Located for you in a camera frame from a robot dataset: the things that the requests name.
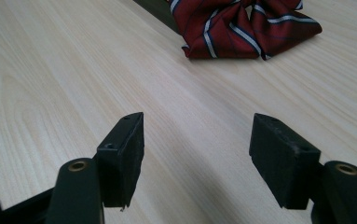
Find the dark box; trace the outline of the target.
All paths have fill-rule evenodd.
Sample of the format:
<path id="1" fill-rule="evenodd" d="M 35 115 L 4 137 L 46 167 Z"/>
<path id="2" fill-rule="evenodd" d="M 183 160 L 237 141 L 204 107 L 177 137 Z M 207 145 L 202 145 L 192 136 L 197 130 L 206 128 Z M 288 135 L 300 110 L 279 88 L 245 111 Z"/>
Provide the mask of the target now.
<path id="1" fill-rule="evenodd" d="M 145 9 L 159 21 L 171 28 L 175 33 L 179 33 L 176 22 L 170 12 L 169 0 L 133 0 L 140 7 Z"/>

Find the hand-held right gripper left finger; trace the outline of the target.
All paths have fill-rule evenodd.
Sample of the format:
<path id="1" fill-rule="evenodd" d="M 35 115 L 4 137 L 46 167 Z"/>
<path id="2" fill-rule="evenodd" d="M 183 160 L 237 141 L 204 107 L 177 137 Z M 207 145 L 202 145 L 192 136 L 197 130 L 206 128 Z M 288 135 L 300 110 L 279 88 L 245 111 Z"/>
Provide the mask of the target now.
<path id="1" fill-rule="evenodd" d="M 121 118 L 97 147 L 96 163 L 105 207 L 129 207 L 144 158 L 144 113 Z"/>

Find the red striped bow tie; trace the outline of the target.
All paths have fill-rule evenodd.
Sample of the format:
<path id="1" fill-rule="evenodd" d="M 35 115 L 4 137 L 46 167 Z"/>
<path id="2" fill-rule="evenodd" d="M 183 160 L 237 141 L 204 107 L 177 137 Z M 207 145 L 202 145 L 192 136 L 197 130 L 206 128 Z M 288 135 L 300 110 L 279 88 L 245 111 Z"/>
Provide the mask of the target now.
<path id="1" fill-rule="evenodd" d="M 322 26 L 303 0 L 167 0 L 190 59 L 267 60 L 314 37 Z"/>

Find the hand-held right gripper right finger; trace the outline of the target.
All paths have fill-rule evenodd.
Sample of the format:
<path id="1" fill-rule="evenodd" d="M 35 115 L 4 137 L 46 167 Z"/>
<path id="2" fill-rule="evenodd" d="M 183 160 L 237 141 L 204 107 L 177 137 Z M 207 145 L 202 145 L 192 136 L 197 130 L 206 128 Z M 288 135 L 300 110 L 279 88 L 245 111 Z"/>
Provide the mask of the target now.
<path id="1" fill-rule="evenodd" d="M 249 155 L 280 207 L 307 208 L 318 148 L 279 119 L 255 113 Z"/>

